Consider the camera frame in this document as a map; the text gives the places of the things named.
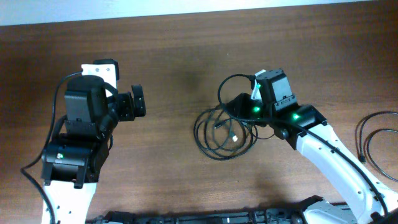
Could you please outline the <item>black usb cable long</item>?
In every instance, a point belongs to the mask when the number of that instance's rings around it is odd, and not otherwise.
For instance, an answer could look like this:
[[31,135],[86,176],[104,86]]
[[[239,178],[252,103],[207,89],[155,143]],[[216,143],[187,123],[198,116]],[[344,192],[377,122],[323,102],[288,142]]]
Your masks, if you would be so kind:
[[193,124],[193,138],[201,152],[216,161],[228,161],[245,155],[261,137],[259,128],[232,118],[222,107],[201,112]]

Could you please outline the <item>black usb cable short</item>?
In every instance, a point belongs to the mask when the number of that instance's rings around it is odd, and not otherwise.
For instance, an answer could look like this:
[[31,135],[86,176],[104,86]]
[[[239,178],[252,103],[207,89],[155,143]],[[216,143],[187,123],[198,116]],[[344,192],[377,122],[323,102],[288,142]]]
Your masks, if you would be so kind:
[[246,144],[247,133],[243,124],[224,111],[216,114],[211,124],[211,140],[215,151],[237,152]]

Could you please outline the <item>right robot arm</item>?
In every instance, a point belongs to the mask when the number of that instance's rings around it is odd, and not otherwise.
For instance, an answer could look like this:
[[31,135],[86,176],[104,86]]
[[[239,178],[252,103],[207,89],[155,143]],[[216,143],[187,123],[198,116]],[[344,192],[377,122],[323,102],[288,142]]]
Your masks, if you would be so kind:
[[282,69],[249,75],[252,93],[221,107],[233,119],[270,126],[313,163],[343,197],[357,223],[397,223],[397,192],[375,177],[312,105],[299,105]]

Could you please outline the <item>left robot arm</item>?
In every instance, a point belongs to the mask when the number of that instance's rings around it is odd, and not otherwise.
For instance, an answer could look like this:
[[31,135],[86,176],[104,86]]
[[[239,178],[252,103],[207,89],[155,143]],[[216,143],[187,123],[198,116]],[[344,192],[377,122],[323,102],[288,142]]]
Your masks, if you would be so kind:
[[72,78],[64,94],[67,113],[56,123],[42,156],[42,223],[84,223],[100,170],[120,122],[146,114],[141,85],[119,93],[95,75]]

